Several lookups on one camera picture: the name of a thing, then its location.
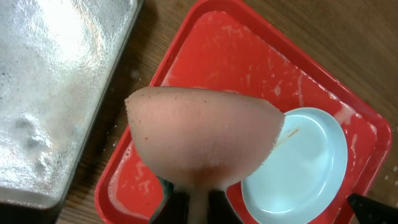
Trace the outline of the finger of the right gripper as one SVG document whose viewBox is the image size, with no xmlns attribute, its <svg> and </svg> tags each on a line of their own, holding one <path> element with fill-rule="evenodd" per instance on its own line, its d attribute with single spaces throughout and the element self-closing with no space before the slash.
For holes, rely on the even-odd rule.
<svg viewBox="0 0 398 224">
<path fill-rule="evenodd" d="M 397 208 L 359 194 L 351 194 L 347 201 L 360 224 L 397 224 Z"/>
</svg>

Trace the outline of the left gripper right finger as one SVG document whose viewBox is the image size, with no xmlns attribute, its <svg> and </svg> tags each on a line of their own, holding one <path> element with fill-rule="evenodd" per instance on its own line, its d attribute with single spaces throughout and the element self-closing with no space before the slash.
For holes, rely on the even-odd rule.
<svg viewBox="0 0 398 224">
<path fill-rule="evenodd" d="M 208 224 L 243 224 L 228 200 L 226 192 L 212 190 L 208 196 Z"/>
</svg>

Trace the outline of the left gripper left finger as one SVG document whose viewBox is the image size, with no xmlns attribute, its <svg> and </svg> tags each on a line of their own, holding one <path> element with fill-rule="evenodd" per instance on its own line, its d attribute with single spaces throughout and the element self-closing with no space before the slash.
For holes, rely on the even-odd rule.
<svg viewBox="0 0 398 224">
<path fill-rule="evenodd" d="M 163 198 L 150 218 L 150 224 L 186 224 L 189 194 L 174 190 L 174 184 L 158 177 L 162 186 Z"/>
</svg>

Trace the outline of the pink sponge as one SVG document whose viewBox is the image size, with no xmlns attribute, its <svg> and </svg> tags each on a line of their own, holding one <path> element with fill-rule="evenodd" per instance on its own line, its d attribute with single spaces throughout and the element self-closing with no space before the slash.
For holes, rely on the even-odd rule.
<svg viewBox="0 0 398 224">
<path fill-rule="evenodd" d="M 125 105 L 140 159 L 189 194 L 187 223 L 208 223 L 209 192 L 255 172 L 285 119 L 267 100 L 199 88 L 148 86 Z"/>
</svg>

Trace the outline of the blue plate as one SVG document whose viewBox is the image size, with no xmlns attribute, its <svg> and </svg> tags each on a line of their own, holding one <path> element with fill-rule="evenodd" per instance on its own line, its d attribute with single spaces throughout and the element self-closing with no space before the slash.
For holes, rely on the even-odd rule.
<svg viewBox="0 0 398 224">
<path fill-rule="evenodd" d="M 258 223 L 310 223 L 337 195 L 347 162 L 346 137 L 331 114 L 290 110 L 270 156 L 241 182 L 246 209 Z"/>
</svg>

